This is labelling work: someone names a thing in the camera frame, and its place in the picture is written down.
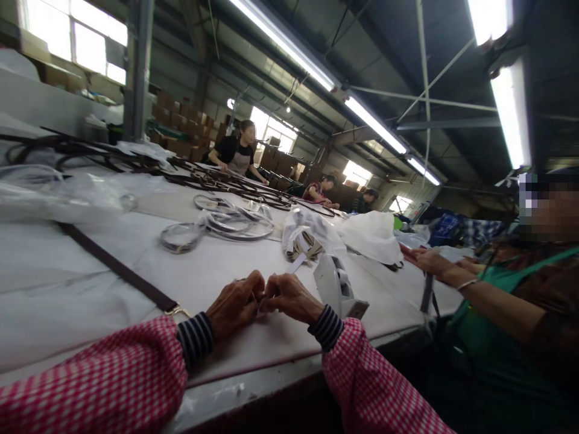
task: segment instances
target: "brown sweater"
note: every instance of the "brown sweater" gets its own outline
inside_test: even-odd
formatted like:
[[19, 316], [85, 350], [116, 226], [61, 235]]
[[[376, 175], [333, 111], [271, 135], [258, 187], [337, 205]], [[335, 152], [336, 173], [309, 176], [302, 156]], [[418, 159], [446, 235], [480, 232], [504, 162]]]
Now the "brown sweater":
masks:
[[[546, 244], [520, 255], [506, 268], [524, 269], [572, 248]], [[579, 396], [579, 256], [571, 256], [531, 274], [513, 295], [546, 310], [525, 348], [546, 378]]]

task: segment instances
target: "plastic bag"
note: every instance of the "plastic bag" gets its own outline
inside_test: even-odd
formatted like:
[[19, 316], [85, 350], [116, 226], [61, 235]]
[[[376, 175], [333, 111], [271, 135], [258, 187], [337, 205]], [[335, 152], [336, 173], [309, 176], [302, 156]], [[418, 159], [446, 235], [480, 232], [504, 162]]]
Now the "plastic bag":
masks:
[[294, 241], [298, 240], [302, 233], [307, 233], [319, 242], [328, 254], [340, 256], [347, 253], [346, 246], [332, 224], [306, 207], [293, 205], [283, 222], [282, 249], [286, 257], [291, 256]]
[[339, 227], [338, 234], [349, 248], [383, 264], [403, 259], [391, 213], [371, 211], [352, 216]]
[[78, 174], [68, 179], [53, 168], [19, 165], [0, 169], [0, 219], [98, 224], [136, 206], [136, 198], [112, 177]]
[[421, 247], [430, 248], [430, 244], [427, 243], [424, 240], [424, 238], [422, 238], [418, 234], [400, 232], [400, 231], [395, 230], [394, 236], [396, 237], [396, 240], [399, 243], [404, 244], [409, 249], [415, 249], [415, 248], [421, 248]]
[[171, 158], [172, 152], [163, 149], [161, 145], [156, 143], [134, 143], [134, 142], [118, 142], [116, 147], [120, 152], [133, 156], [135, 154], [144, 155], [157, 160], [163, 169], [169, 169], [171, 165], [167, 162], [168, 158]]

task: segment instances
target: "metal buckle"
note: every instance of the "metal buckle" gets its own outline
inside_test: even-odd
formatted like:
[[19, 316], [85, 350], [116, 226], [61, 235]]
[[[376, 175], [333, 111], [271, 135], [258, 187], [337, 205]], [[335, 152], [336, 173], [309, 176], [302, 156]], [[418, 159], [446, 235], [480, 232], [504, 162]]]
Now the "metal buckle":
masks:
[[177, 315], [178, 313], [182, 313], [182, 314], [186, 315], [187, 318], [189, 318], [189, 319], [192, 318], [192, 316], [189, 314], [189, 312], [187, 312], [186, 309], [183, 309], [179, 303], [177, 303], [177, 305], [175, 307], [173, 307], [173, 309], [170, 310], [169, 312], [165, 312], [165, 314], [169, 315], [169, 316], [174, 316], [174, 315]]

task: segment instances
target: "black shirt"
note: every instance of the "black shirt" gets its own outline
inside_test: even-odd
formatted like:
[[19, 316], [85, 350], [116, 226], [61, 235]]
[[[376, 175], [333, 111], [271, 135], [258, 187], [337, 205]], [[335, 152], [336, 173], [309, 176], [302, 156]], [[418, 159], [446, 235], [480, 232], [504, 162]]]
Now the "black shirt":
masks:
[[236, 152], [239, 152], [243, 156], [250, 156], [249, 164], [253, 164], [253, 154], [255, 152], [253, 147], [251, 145], [241, 146], [238, 138], [235, 136], [224, 137], [215, 145], [215, 150], [219, 152], [219, 159], [225, 164], [231, 163]]

